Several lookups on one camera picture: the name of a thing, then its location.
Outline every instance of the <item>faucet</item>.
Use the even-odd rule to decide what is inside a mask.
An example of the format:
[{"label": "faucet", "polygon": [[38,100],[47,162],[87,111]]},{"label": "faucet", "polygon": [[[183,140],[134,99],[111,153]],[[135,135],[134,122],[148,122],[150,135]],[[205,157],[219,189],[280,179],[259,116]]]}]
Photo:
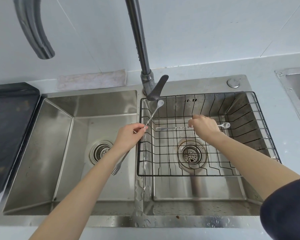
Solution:
[{"label": "faucet", "polygon": [[[40,16],[41,0],[13,0],[20,26],[29,44],[40,59],[51,59],[55,52],[45,35]],[[157,84],[149,66],[146,39],[143,32],[139,0],[125,0],[141,65],[141,81],[149,101],[158,100],[168,80],[163,75]]]}]

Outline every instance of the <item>black cutting board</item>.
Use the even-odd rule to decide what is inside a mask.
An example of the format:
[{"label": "black cutting board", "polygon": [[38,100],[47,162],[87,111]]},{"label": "black cutting board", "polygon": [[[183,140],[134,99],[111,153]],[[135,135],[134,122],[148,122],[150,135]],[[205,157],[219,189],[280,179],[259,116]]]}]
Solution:
[{"label": "black cutting board", "polygon": [[0,193],[19,154],[39,98],[39,90],[25,82],[0,85]]}]

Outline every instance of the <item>drain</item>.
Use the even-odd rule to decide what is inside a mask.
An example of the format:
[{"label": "drain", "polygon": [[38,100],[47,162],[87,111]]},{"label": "drain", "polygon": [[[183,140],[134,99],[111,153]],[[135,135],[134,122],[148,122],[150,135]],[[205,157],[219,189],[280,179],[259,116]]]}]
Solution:
[{"label": "drain", "polygon": [[112,143],[110,141],[98,141],[90,150],[90,161],[96,164],[111,148]]},{"label": "drain", "polygon": [[187,172],[202,169],[207,161],[207,151],[197,140],[181,141],[177,155],[180,167]]}]

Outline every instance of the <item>wire drying rack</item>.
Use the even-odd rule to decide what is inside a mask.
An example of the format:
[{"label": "wire drying rack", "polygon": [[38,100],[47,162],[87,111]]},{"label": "wire drying rack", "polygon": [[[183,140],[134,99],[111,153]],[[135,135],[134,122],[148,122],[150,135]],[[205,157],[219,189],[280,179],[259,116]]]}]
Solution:
[{"label": "wire drying rack", "polygon": [[[156,127],[186,127],[194,114],[230,123],[220,128],[229,137],[280,161],[254,92],[211,93],[161,97],[138,144],[139,176],[240,176],[227,158],[193,128],[155,131]],[[156,101],[141,100],[140,122],[146,123]]]}]

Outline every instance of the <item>hand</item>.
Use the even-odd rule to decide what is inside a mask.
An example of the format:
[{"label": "hand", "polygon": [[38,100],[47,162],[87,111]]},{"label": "hand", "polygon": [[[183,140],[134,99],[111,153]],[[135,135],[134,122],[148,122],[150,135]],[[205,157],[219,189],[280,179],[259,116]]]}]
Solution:
[{"label": "hand", "polygon": [[145,125],[141,123],[128,124],[121,127],[112,148],[116,148],[122,153],[131,150],[145,133]]},{"label": "hand", "polygon": [[208,142],[211,135],[220,132],[216,121],[204,115],[196,114],[192,116],[192,119],[188,121],[188,125],[193,126],[197,135],[206,142]]}]

